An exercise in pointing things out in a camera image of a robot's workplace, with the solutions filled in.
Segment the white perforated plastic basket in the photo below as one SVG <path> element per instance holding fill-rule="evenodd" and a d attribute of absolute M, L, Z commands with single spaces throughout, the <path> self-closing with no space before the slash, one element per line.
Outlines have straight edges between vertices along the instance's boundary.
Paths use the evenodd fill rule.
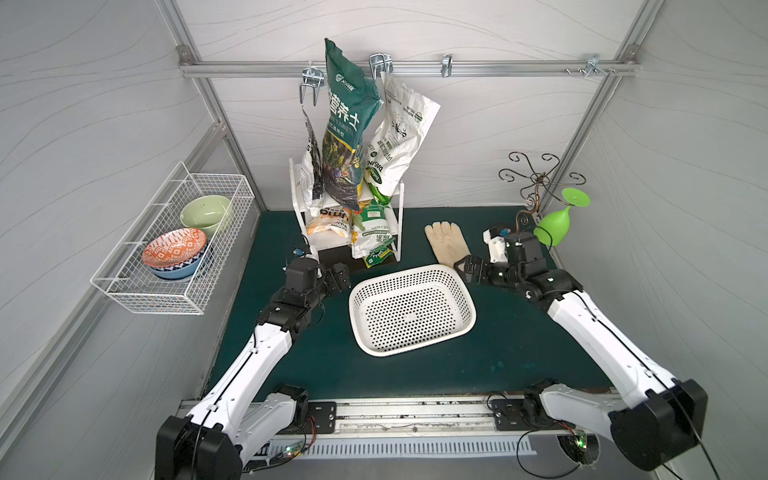
<path fill-rule="evenodd" d="M 359 283 L 350 294 L 349 317 L 358 346 L 388 357 L 465 335 L 477 313 L 458 273 L 434 264 Z"/>

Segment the white green shelf bag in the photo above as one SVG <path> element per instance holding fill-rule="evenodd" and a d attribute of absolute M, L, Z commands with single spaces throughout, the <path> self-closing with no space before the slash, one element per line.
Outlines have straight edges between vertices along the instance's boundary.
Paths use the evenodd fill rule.
<path fill-rule="evenodd" d="M 388 206 L 371 200 L 352 214 L 350 247 L 354 259 L 366 258 L 392 243 L 394 237 L 387 221 L 388 209 Z"/>

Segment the black white fertilizer bag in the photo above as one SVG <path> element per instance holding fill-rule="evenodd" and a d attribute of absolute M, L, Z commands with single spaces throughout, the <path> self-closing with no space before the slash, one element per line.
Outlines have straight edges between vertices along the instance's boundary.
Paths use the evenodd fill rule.
<path fill-rule="evenodd" d="M 316 216 L 322 207 L 324 187 L 321 172 L 321 155 L 310 118 L 302 110 L 307 131 L 307 146 L 299 169 L 299 189 L 304 205 L 312 216 Z"/>

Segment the white green fertilizer bag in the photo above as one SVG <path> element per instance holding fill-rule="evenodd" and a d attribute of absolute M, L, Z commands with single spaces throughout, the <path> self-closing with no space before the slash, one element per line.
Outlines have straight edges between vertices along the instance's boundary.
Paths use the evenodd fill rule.
<path fill-rule="evenodd" d="M 393 75 L 382 81 L 384 117 L 366 152 L 364 180 L 376 201 L 389 205 L 441 105 Z"/>

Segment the dark green soil bag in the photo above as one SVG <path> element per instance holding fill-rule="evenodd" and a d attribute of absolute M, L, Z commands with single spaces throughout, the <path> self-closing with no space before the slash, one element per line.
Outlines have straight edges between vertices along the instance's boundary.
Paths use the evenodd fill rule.
<path fill-rule="evenodd" d="M 382 101 L 374 80 L 325 40 L 329 120 L 322 140 L 323 185 L 328 195 L 349 210 L 359 209 L 364 162 L 363 134 Z"/>

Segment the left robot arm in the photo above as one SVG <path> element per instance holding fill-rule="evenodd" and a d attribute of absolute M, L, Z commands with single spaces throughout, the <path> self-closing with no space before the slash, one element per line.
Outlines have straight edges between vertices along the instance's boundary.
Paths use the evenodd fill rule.
<path fill-rule="evenodd" d="M 310 257 L 294 259 L 285 284 L 255 320 L 240 354 L 209 393 L 185 416 L 170 416 L 155 443 L 157 479 L 239 479 L 280 431 L 303 428 L 308 394 L 282 386 L 249 409 L 272 370 L 312 323 L 324 300 L 349 290 L 346 264 L 325 268 Z"/>

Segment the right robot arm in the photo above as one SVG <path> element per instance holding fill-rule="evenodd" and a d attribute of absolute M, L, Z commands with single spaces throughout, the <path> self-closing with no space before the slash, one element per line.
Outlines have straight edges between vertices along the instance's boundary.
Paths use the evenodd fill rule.
<path fill-rule="evenodd" d="M 469 283 L 516 291 L 563 328 L 611 381 L 619 400 L 543 380 L 525 392 L 524 418 L 560 421 L 612 441 L 635 467 L 652 471 L 701 445 L 708 395 L 646 355 L 598 308 L 567 271 L 548 266 L 538 238 L 493 227 L 490 257 L 467 255 L 453 265 Z"/>

